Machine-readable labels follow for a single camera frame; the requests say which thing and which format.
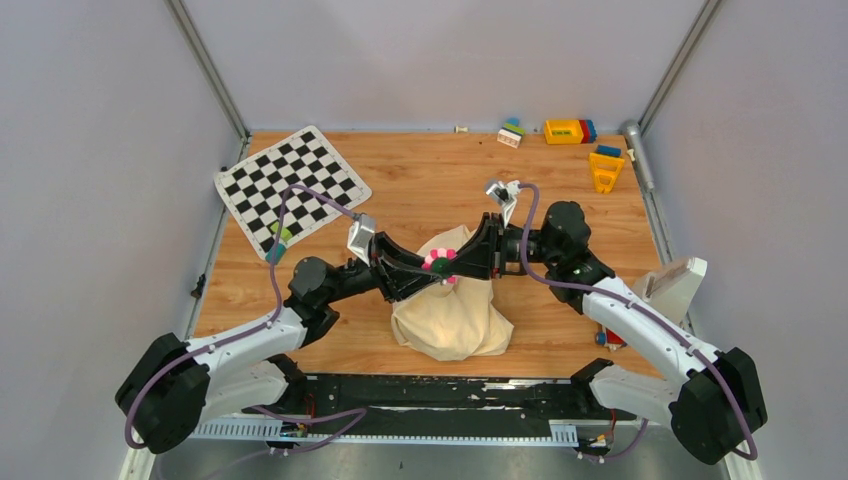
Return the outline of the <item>cream yellow garment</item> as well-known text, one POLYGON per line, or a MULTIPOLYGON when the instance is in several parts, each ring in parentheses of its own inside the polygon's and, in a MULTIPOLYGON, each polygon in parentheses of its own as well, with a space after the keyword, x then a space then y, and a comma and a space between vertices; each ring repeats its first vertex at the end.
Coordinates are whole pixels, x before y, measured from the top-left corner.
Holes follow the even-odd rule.
POLYGON ((502 355, 514 326, 493 299, 490 280, 434 284, 392 305, 391 328, 399 345, 437 361, 502 355))

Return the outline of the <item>pink flower brooch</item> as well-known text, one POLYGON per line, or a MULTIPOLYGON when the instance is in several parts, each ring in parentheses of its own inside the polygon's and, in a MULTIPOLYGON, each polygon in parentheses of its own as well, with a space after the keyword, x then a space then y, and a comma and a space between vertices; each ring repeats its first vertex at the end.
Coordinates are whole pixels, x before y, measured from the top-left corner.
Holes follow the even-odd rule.
POLYGON ((457 282, 455 276, 447 276, 444 269, 457 256, 456 250, 452 248, 432 249, 425 257, 421 268, 434 274, 439 274, 442 285, 454 285, 457 282))

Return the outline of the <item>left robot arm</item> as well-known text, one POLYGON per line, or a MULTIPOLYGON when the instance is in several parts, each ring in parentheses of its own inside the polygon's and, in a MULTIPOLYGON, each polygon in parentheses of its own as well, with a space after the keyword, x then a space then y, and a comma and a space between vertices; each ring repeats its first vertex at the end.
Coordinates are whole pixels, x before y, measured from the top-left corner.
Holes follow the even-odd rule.
POLYGON ((115 395, 126 416, 127 445, 160 454, 200 424, 248 407, 273 404, 283 413, 298 411, 306 386, 279 363, 329 332, 340 317, 333 303, 371 290, 391 302, 405 300, 448 280, 450 262, 414 254, 378 233, 364 257, 341 266, 317 257, 299 261, 289 295, 279 296, 264 316, 193 340, 173 333, 158 337, 115 395))

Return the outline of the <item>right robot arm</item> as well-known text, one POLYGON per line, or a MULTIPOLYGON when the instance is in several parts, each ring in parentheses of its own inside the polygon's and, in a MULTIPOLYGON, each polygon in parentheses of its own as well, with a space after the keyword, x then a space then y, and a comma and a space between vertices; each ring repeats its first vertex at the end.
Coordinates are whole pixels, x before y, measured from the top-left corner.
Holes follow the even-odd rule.
POLYGON ((589 248, 591 229, 576 202, 548 208, 540 229, 507 225, 484 215, 478 231, 433 264, 446 276, 492 279, 518 262, 529 273, 541 263, 540 282, 555 298, 612 330, 660 377, 597 359, 577 375, 571 403, 584 417, 624 410, 670 429, 697 460, 713 465, 768 421, 756 364, 739 348, 722 351, 697 339, 642 301, 589 248))

